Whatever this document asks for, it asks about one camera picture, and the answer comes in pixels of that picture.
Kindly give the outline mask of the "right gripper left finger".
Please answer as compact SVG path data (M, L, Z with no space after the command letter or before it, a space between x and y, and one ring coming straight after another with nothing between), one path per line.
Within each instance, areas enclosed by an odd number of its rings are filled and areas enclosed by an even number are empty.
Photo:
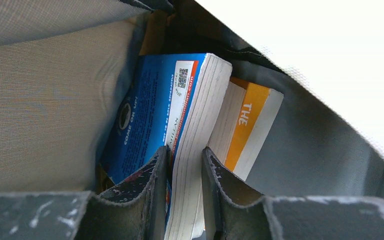
M162 240L168 151L101 194L0 192L0 240Z

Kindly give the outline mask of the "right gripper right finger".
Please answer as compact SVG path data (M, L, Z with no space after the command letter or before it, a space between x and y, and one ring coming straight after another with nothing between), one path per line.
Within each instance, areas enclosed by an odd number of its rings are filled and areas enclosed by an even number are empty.
M202 151L209 240L384 240L384 199L264 195Z

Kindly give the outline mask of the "orange green book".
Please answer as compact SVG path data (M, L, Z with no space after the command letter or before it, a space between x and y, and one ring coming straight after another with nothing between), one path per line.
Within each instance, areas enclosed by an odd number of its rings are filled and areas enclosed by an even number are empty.
M270 237L262 194L246 184L284 95L232 77L202 153L203 214L209 240Z

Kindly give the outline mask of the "blue book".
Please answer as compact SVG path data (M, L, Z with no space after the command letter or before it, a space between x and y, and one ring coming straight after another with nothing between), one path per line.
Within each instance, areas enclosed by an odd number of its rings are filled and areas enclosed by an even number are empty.
M168 149L166 240L204 230L201 152L215 127L232 64L212 53L143 55L99 161L119 184Z

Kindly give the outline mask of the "cream canvas backpack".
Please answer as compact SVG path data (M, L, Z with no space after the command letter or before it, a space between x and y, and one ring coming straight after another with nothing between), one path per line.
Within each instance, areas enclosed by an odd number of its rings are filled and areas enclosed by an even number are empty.
M213 51L284 94L247 183L384 199L384 155L193 0L0 0L0 192L85 191L140 51Z

